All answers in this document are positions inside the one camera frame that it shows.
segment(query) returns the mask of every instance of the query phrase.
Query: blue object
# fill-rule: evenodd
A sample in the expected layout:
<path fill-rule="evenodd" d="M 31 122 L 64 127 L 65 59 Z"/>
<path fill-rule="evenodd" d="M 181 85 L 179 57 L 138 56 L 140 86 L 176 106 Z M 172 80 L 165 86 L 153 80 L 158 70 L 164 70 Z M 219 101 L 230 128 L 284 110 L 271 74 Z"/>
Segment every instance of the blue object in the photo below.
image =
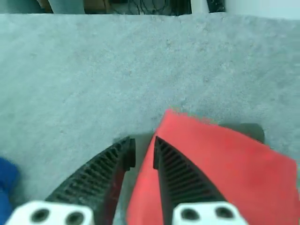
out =
<path fill-rule="evenodd" d="M 0 158 L 0 225 L 5 224 L 13 211 L 8 195 L 18 175 L 18 169 L 14 164 Z"/>

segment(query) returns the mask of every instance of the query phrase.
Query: screw hole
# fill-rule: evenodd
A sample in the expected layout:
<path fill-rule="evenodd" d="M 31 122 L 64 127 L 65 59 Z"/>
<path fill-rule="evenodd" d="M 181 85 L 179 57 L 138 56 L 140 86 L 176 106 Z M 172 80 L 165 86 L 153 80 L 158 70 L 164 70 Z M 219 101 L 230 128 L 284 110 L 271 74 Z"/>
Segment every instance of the screw hole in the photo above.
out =
<path fill-rule="evenodd" d="M 50 211 L 48 209 L 40 209 L 35 211 L 31 216 L 31 221 L 33 223 L 41 223 L 47 220 Z"/>
<path fill-rule="evenodd" d="M 216 214 L 220 218 L 233 218 L 233 213 L 225 207 L 217 208 L 216 209 Z"/>
<path fill-rule="evenodd" d="M 199 214 L 193 209 L 184 209 L 181 212 L 181 217 L 186 220 L 199 220 Z"/>
<path fill-rule="evenodd" d="M 66 219 L 67 225 L 80 225 L 83 223 L 84 216 L 81 212 L 72 212 Z"/>

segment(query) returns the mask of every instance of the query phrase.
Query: gray carpet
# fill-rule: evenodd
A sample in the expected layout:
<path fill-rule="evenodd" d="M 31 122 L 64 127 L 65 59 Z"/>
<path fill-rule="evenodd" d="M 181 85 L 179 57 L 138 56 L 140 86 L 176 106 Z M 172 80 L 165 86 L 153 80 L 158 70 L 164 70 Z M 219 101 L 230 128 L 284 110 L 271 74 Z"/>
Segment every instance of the gray carpet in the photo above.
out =
<path fill-rule="evenodd" d="M 0 52 L 15 205 L 44 199 L 115 138 L 154 130 L 170 106 L 258 122 L 272 148 L 300 159 L 300 21 L 0 15 Z"/>

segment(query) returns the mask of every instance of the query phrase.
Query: red cloth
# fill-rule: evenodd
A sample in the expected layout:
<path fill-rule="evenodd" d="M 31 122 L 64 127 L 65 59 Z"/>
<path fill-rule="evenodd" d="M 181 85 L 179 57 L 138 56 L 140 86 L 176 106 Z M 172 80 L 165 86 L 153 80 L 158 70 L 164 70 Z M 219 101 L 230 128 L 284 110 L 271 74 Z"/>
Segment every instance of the red cloth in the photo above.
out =
<path fill-rule="evenodd" d="M 185 154 L 250 225 L 298 225 L 297 164 L 249 137 L 168 110 L 142 164 L 127 210 L 128 225 L 162 225 L 155 136 Z"/>

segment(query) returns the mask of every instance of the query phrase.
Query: black cable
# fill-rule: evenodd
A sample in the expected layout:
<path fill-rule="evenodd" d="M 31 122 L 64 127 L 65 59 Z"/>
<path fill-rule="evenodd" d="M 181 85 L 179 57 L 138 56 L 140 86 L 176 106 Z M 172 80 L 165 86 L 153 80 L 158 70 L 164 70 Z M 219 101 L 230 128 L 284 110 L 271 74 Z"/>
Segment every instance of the black cable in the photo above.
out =
<path fill-rule="evenodd" d="M 143 9 L 143 4 L 144 4 L 144 7 L 145 7 L 145 3 L 143 0 L 140 0 L 140 5 L 141 5 L 141 10 L 142 10 L 142 13 L 146 14 L 144 9 Z"/>
<path fill-rule="evenodd" d="M 103 2 L 104 2 L 105 11 L 106 11 L 106 13 L 107 13 L 107 8 L 106 8 L 106 2 L 105 2 L 105 0 L 103 0 Z M 111 0 L 108 0 L 108 4 L 109 4 L 109 7 L 110 7 L 115 13 L 117 13 L 117 14 L 123 14 L 123 13 L 118 12 L 118 11 L 112 6 Z"/>
<path fill-rule="evenodd" d="M 130 9 L 130 0 L 127 1 L 127 8 L 128 8 L 128 11 L 131 13 L 131 15 L 134 15 L 134 13 Z"/>
<path fill-rule="evenodd" d="M 132 2 L 135 4 L 135 6 L 136 6 L 136 8 L 137 8 L 138 15 L 140 15 L 140 14 L 141 14 L 141 11 L 140 11 L 139 6 L 137 5 L 137 3 L 136 3 L 134 0 L 132 0 Z"/>

